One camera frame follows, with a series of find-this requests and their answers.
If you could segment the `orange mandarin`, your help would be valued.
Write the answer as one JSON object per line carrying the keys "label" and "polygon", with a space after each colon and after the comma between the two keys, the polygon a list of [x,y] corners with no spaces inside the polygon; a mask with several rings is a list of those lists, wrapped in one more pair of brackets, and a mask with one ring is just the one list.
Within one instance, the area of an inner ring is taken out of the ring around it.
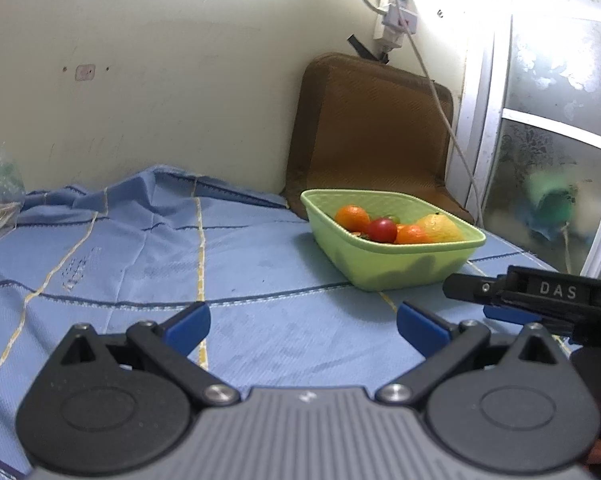
{"label": "orange mandarin", "polygon": [[334,221],[352,233],[365,233],[371,224],[370,214],[357,205],[340,207],[334,216]]}

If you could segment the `yellow lemon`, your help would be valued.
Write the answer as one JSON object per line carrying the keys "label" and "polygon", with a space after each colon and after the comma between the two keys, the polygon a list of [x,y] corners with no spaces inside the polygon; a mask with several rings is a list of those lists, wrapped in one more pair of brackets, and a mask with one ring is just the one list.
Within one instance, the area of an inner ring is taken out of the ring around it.
{"label": "yellow lemon", "polygon": [[427,214],[419,218],[415,224],[423,230],[432,243],[455,243],[464,240],[464,235],[455,222],[440,212]]}

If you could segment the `orange tomato with stem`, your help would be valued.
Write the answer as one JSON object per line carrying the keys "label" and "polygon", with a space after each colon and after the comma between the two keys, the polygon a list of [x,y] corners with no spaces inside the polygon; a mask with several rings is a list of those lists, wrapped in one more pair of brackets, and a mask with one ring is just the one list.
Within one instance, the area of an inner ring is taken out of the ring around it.
{"label": "orange tomato with stem", "polygon": [[398,224],[393,242],[397,245],[429,244],[431,238],[418,224]]}

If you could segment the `green plastic basket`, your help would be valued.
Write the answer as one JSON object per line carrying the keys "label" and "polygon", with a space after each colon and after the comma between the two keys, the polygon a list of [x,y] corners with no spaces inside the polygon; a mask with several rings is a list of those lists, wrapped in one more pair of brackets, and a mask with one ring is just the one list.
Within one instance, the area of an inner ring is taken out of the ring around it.
{"label": "green plastic basket", "polygon": [[[486,244],[486,234],[454,214],[419,198],[386,191],[314,188],[302,192],[313,237],[325,256],[355,287],[368,292],[428,285],[459,271]],[[374,218],[394,214],[414,222],[427,214],[442,214],[463,235],[458,242],[379,244],[350,234],[335,220],[343,206],[360,206]]]}

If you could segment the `lone red cherry tomato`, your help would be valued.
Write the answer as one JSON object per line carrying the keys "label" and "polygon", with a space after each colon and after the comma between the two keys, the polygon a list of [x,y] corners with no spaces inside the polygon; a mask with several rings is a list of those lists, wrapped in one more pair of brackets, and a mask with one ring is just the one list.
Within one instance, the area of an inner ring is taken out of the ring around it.
{"label": "lone red cherry tomato", "polygon": [[398,226],[389,218],[373,220],[366,228],[366,236],[375,243],[393,244],[397,234]]}

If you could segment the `blue tablecloth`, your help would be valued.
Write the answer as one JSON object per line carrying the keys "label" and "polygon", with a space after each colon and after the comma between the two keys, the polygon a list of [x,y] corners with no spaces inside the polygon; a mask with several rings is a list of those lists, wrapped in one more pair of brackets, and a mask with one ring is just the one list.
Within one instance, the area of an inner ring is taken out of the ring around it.
{"label": "blue tablecloth", "polygon": [[0,479],[29,472],[16,410],[74,324],[121,333],[196,300],[212,330],[191,358],[241,391],[372,391],[421,359],[397,332],[399,304],[483,315],[439,285],[356,289],[276,195],[169,167],[98,192],[30,193],[0,238]]}

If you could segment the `brown seat cushion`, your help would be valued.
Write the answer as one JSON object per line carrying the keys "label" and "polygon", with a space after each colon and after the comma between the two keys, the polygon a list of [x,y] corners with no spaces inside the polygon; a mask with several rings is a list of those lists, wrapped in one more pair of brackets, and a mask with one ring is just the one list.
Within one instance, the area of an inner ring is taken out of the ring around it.
{"label": "brown seat cushion", "polygon": [[305,218],[310,188],[351,188],[419,197],[468,221],[445,185],[453,118],[449,89],[423,76],[340,53],[303,73],[283,195]]}

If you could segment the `black tape strip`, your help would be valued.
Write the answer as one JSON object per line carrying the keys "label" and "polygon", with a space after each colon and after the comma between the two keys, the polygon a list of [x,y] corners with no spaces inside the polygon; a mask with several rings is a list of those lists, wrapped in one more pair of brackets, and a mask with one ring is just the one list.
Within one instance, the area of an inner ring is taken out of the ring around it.
{"label": "black tape strip", "polygon": [[350,35],[347,38],[349,46],[355,50],[360,58],[366,61],[378,62],[379,58],[371,52],[355,35]]}

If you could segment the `white power strip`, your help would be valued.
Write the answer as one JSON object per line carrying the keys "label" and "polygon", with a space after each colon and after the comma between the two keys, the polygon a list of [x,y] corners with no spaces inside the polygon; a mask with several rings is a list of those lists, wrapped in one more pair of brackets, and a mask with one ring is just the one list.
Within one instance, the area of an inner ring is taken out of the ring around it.
{"label": "white power strip", "polygon": [[419,17],[412,0],[379,0],[378,5],[385,11],[376,19],[373,39],[383,54],[403,46],[405,32],[415,35]]}

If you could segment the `window frame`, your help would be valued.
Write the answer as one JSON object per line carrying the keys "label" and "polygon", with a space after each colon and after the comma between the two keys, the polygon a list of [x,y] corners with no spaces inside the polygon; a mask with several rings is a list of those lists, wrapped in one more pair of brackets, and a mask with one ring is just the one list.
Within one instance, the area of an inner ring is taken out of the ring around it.
{"label": "window frame", "polygon": [[601,278],[601,0],[466,0],[473,44],[451,174],[485,228]]}

